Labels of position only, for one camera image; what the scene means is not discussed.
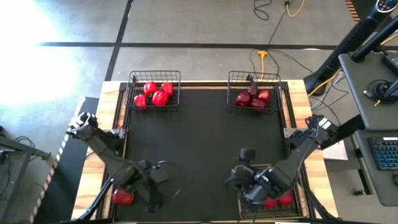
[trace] keyboard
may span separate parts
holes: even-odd
[[[379,170],[398,170],[398,138],[368,138]]]

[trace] wire basket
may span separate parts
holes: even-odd
[[[265,108],[236,105],[236,98],[241,92],[247,91],[251,80],[256,83],[259,92],[269,90],[271,97]],[[271,73],[230,71],[228,75],[227,104],[229,110],[235,112],[248,111],[259,114],[273,114],[279,111],[282,107],[280,76]]]
[[[264,165],[253,165],[258,169],[266,169],[269,167],[268,164]],[[281,219],[281,218],[301,218],[302,207],[300,204],[298,189],[294,187],[293,191],[293,202],[288,206],[277,204],[274,208],[264,208],[260,206],[256,211],[245,208],[243,204],[238,200],[239,214],[242,220],[253,220],[254,218],[260,219]]]
[[[147,99],[145,110],[140,110],[134,102],[134,97],[144,94],[144,85],[147,82],[155,82],[160,90],[165,82],[173,83],[174,94],[169,96],[165,106],[156,106],[151,99]],[[125,105],[131,107],[134,111],[178,111],[180,101],[181,73],[179,71],[132,71],[127,82],[127,93]]]

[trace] gray desk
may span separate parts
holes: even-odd
[[[359,148],[380,203],[384,206],[398,206],[398,186],[394,183],[392,172],[377,169],[376,161],[373,159],[371,148],[368,144],[368,138],[398,137],[398,132],[356,131],[355,137],[358,140]]]
[[[375,101],[363,93],[373,80],[394,82],[398,78],[381,62],[382,54],[369,54],[364,63],[353,62],[348,54],[342,54],[338,58],[366,129],[398,130],[398,103],[374,106]]]

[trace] concrete floor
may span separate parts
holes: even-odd
[[[99,97],[113,51],[107,47],[33,47],[32,44],[114,42],[126,3],[127,0],[43,0],[27,1],[23,6],[10,3],[7,11],[22,11],[18,15],[7,14],[7,19],[15,24],[6,26],[12,35],[1,37],[16,43],[4,46],[3,52],[8,57],[2,74],[7,75],[2,75],[0,83],[3,96],[0,124],[11,138],[28,136],[37,148],[55,155],[80,99]],[[256,18],[252,4],[252,0],[135,0],[123,42],[266,44],[285,10],[283,2],[275,1],[265,8],[269,21]],[[296,1],[292,10],[298,5]],[[344,0],[307,1],[297,17],[284,17],[272,43],[336,45],[353,26]],[[131,70],[157,69],[180,70],[183,80],[225,80],[231,70],[252,70],[250,51],[121,48],[112,80],[127,80]],[[283,51],[312,70],[331,53],[327,50]],[[282,79],[301,79],[310,73],[279,52],[271,54],[279,64]],[[252,59],[260,71],[255,52]],[[270,57],[266,58],[265,67],[267,72],[277,71]],[[349,91],[345,80],[337,87]],[[332,90],[325,103],[333,102],[340,95]],[[342,123],[358,114],[351,94],[332,108]],[[328,109],[317,113],[336,121]],[[52,163],[53,158],[35,159],[29,164],[19,195],[19,199],[27,203],[11,214],[10,220],[29,218],[41,190],[32,187],[32,183],[44,183]],[[374,195],[351,196],[351,190],[360,185],[352,172],[332,172],[330,181],[340,217],[379,223],[394,223],[398,217],[398,208],[382,207]],[[361,212],[376,207],[377,212]]]

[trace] black table surface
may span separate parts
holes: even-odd
[[[256,149],[253,164],[286,158],[283,124],[279,112],[229,112],[226,95],[226,90],[181,90],[178,112],[132,112],[126,158],[174,162],[180,173],[172,175],[182,176],[176,183],[182,190],[156,213],[147,213],[139,198],[130,206],[119,206],[115,220],[239,220],[236,194],[224,181],[241,165],[242,147]]]
[[[384,206],[398,206],[398,185],[394,183],[391,170],[379,170],[373,158],[368,138],[398,137],[397,131],[356,131],[359,148],[371,176],[380,203]]]
[[[373,80],[397,80],[398,77],[381,62],[382,56],[369,54],[363,63],[352,61],[348,54],[341,54],[338,58],[366,129],[394,131],[398,129],[398,103],[374,106],[376,102],[363,93]]]

